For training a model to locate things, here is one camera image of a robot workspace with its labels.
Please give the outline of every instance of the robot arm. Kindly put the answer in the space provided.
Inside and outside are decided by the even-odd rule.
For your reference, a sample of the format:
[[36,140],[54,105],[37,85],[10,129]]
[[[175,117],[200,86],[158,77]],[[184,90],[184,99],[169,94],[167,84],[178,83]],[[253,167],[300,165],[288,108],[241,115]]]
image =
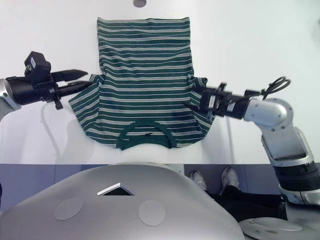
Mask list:
[[196,88],[201,94],[199,107],[186,105],[208,118],[228,116],[254,122],[261,130],[261,141],[280,183],[287,202],[320,206],[320,174],[303,133],[293,125],[293,109],[284,100],[267,98],[290,84],[277,79],[267,90],[246,90],[244,96],[218,88]]
[[76,81],[59,87],[57,82],[73,81],[88,73],[76,69],[50,72],[50,62],[39,52],[32,51],[24,65],[24,76],[0,79],[0,121],[8,113],[19,110],[21,105],[38,101],[55,102],[56,109],[62,109],[61,97],[80,92],[91,84]]
[[[31,52],[24,62],[24,77],[0,79],[0,121],[21,105],[37,101],[55,102],[62,108],[63,96],[77,93],[91,83],[76,81],[59,87],[57,82],[76,80],[87,73],[66,70],[50,73],[51,65],[38,52]],[[290,84],[285,77],[277,79],[266,90],[246,90],[244,96],[218,88],[195,88],[201,94],[199,107],[185,103],[208,118],[228,116],[254,122],[262,131],[262,144],[274,167],[283,197],[291,203],[320,206],[320,174],[303,133],[293,126],[291,106],[277,98],[267,98]],[[263,100],[254,98],[263,96]]]

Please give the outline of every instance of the label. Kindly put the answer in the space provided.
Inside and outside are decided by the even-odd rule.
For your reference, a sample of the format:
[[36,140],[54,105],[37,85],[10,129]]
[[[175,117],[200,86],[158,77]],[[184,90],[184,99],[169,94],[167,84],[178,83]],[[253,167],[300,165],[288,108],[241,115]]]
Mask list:
[[235,102],[229,104],[228,107],[226,108],[226,110],[227,110],[228,112],[232,112],[232,111],[234,110],[234,108],[235,108],[235,105],[236,105]]
[[35,62],[33,57],[31,57],[31,65],[32,65],[33,68],[36,67],[36,62]]
[[214,107],[215,99],[216,99],[216,96],[211,96],[210,97],[209,106],[208,106],[210,109],[212,109]]

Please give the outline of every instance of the vent grille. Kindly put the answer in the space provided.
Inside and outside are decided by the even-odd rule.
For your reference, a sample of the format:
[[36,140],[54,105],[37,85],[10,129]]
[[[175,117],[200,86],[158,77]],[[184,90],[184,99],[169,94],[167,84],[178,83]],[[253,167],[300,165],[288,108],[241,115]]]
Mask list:
[[98,196],[134,196],[134,194],[124,187],[122,183],[117,183],[97,193]]

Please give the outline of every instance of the black pants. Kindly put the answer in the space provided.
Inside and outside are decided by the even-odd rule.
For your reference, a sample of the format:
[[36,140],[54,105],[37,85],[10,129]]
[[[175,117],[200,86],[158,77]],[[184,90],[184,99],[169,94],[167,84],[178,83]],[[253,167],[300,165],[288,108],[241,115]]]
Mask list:
[[235,186],[227,186],[221,195],[206,193],[238,222],[260,217],[286,218],[279,210],[283,202],[280,195],[245,193]]
[[1,197],[2,197],[2,186],[1,186],[1,183],[0,183],[0,206],[1,206]]

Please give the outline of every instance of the metal bracket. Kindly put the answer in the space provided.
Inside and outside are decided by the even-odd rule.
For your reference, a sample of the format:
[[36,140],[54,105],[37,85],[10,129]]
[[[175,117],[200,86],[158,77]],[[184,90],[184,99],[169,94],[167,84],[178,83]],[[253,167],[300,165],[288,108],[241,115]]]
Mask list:
[[9,82],[3,78],[0,79],[0,98],[4,99],[9,104],[13,111],[21,108],[21,105],[17,104],[13,98]]

